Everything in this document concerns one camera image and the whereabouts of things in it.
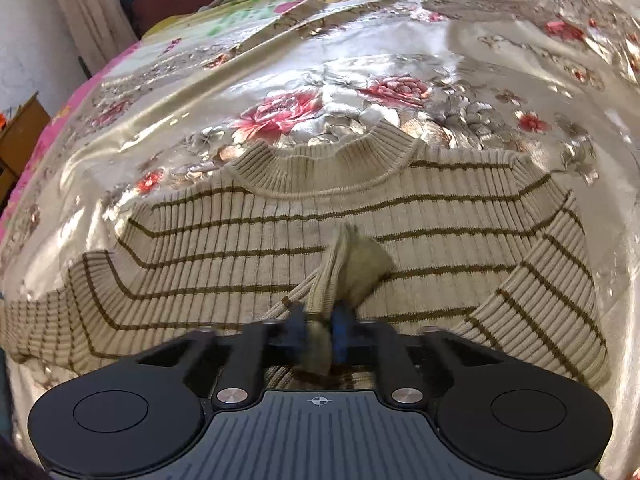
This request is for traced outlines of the beige striped ribbed sweater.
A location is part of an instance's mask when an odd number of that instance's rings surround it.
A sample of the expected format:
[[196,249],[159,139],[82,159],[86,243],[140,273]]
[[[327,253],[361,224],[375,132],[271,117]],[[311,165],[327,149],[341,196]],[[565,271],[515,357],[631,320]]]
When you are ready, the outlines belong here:
[[248,148],[137,206],[63,284],[1,306],[1,343],[84,374],[197,328],[306,311],[329,367],[339,304],[414,335],[436,325],[595,386],[608,376],[574,193],[527,155],[448,150],[386,124],[335,146]]

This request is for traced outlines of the wooden side cabinet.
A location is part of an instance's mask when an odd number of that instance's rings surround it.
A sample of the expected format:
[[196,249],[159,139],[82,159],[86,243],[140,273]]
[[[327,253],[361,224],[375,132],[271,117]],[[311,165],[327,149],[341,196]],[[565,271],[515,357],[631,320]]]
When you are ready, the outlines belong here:
[[50,116],[34,93],[1,130],[1,200],[9,197]]

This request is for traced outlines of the floral satin bedspread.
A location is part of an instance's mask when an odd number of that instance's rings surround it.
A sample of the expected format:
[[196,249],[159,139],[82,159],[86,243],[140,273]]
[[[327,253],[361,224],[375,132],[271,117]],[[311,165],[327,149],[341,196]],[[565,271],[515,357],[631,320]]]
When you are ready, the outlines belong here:
[[12,443],[51,388],[286,300],[435,325],[604,396],[639,472],[639,0],[241,0],[160,26],[43,129],[1,218]]

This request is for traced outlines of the beige curtain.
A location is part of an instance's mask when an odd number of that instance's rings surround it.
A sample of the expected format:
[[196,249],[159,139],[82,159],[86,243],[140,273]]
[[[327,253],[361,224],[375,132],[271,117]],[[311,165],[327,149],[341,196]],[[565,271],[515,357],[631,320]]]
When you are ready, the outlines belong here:
[[119,0],[58,0],[80,57],[92,74],[137,41]]

